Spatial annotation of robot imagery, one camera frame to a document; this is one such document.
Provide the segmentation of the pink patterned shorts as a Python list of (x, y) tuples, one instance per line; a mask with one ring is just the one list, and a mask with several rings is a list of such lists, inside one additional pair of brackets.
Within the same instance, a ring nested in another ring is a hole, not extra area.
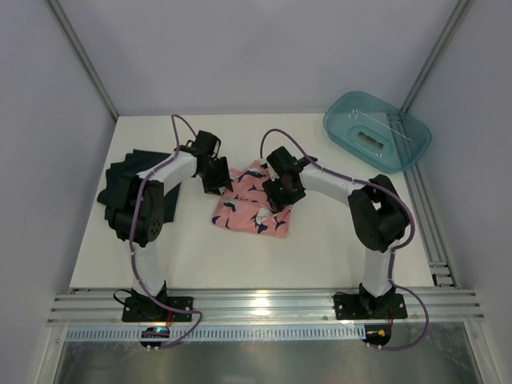
[(255, 160), (243, 170), (231, 169), (231, 190), (224, 190), (211, 217), (221, 228), (284, 238), (288, 235), (291, 208), (274, 212), (263, 183), (270, 179), (268, 169)]

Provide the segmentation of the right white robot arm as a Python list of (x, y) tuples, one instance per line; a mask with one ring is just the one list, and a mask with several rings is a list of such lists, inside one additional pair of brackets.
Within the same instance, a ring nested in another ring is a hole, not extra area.
[(305, 156), (297, 159), (281, 146), (265, 160), (270, 179), (263, 183), (270, 206), (280, 212), (311, 190), (348, 206), (354, 232), (366, 248), (365, 271), (359, 286), (361, 306), (376, 311), (394, 296), (394, 252), (406, 228), (413, 227), (407, 206), (391, 180), (380, 174), (369, 181), (355, 180), (327, 169)]

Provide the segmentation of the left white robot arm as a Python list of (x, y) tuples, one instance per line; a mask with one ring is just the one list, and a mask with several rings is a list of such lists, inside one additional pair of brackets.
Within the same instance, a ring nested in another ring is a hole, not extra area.
[(172, 154), (133, 150), (107, 169), (98, 202), (105, 206), (109, 227), (128, 247), (136, 293), (155, 298), (166, 287), (156, 241), (163, 226), (174, 220), (180, 185), (200, 178), (206, 194), (232, 189), (220, 146), (220, 138), (200, 130)]

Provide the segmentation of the navy blue shorts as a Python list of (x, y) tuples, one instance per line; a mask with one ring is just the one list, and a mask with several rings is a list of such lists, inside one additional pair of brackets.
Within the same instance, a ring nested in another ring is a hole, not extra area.
[[(106, 207), (104, 219), (107, 219), (109, 208), (114, 199), (114, 190), (121, 176), (125, 174), (137, 174), (149, 168), (153, 168), (160, 162), (166, 160), (169, 156), (169, 153), (133, 149), (131, 153), (125, 155), (122, 162), (112, 162), (110, 168), (105, 172), (106, 188), (103, 189), (97, 197), (97, 202)], [(180, 189), (181, 185), (178, 184), (165, 195), (164, 223), (174, 221)]]

